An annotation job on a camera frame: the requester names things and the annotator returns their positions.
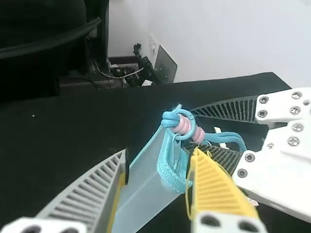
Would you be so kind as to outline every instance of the blue cord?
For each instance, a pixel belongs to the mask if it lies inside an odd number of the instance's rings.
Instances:
[[[176,127],[179,124],[179,115],[174,112],[164,112],[162,115],[161,125],[163,128]],[[214,143],[227,143],[235,142],[238,144],[240,151],[245,151],[246,146],[243,138],[234,132],[222,132],[222,133],[205,133],[205,140],[208,144]]]

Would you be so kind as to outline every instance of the black cloth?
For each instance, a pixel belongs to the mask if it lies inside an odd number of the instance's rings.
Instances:
[[[102,90],[2,105],[0,108],[0,226],[35,216],[66,186],[107,156],[125,147],[131,160],[157,130],[163,111],[178,103],[192,109],[234,97],[289,89],[273,73],[225,80]],[[245,134],[250,126],[217,122]],[[266,128],[253,131],[265,137]],[[246,142],[260,148],[262,140]],[[311,224],[261,204],[270,233],[307,232]],[[180,196],[140,232],[190,232]]]

